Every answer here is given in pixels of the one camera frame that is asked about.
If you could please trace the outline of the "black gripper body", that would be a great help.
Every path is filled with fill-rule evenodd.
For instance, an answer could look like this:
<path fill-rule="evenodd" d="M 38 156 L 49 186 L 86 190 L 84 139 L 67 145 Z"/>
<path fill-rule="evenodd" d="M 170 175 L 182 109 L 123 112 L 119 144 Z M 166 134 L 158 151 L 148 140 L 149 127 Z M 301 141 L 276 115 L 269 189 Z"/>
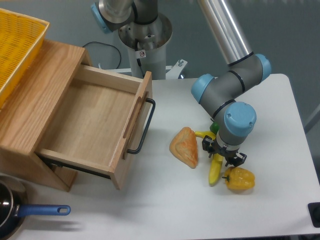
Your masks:
<path fill-rule="evenodd" d="M 213 142 L 213 154 L 212 157 L 216 156 L 225 157 L 226 160 L 235 159 L 237 157 L 237 152 L 240 148 L 240 145 L 222 145 L 220 146 L 217 141 Z"/>

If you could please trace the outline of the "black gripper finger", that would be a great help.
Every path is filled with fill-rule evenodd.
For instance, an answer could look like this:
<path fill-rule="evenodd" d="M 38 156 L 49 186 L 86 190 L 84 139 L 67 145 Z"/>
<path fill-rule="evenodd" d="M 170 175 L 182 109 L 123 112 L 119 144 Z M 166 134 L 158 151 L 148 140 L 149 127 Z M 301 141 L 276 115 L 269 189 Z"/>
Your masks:
<path fill-rule="evenodd" d="M 225 166 L 228 167 L 229 165 L 234 167 L 239 167 L 240 165 L 243 165 L 247 159 L 247 155 L 241 152 L 237 152 L 235 156 L 233 157 L 225 157 L 226 164 Z"/>
<path fill-rule="evenodd" d="M 211 158 L 212 155 L 215 154 L 215 150 L 213 147 L 214 140 L 210 136 L 205 135 L 201 144 L 202 144 L 202 149 L 208 152 L 208 157 Z"/>

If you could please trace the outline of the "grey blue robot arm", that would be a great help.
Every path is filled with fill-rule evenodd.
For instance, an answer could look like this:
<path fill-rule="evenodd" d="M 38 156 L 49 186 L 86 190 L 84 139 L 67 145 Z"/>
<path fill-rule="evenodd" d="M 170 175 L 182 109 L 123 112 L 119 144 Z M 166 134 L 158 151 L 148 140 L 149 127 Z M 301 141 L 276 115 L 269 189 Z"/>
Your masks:
<path fill-rule="evenodd" d="M 257 115 L 251 105 L 236 98 L 263 82 L 272 67 L 264 55 L 254 54 L 227 1 L 201 0 L 199 6 L 229 68 L 219 77 L 204 74 L 191 87 L 195 100 L 218 125 L 216 138 L 205 137 L 202 148 L 237 167 L 247 158 L 239 149 Z M 172 25 L 159 12 L 157 1 L 100 0 L 91 5 L 91 11 L 104 33 L 118 32 L 130 54 L 133 76 L 152 72 L 158 79 L 165 77 L 166 61 L 153 52 L 164 50 L 172 37 Z"/>

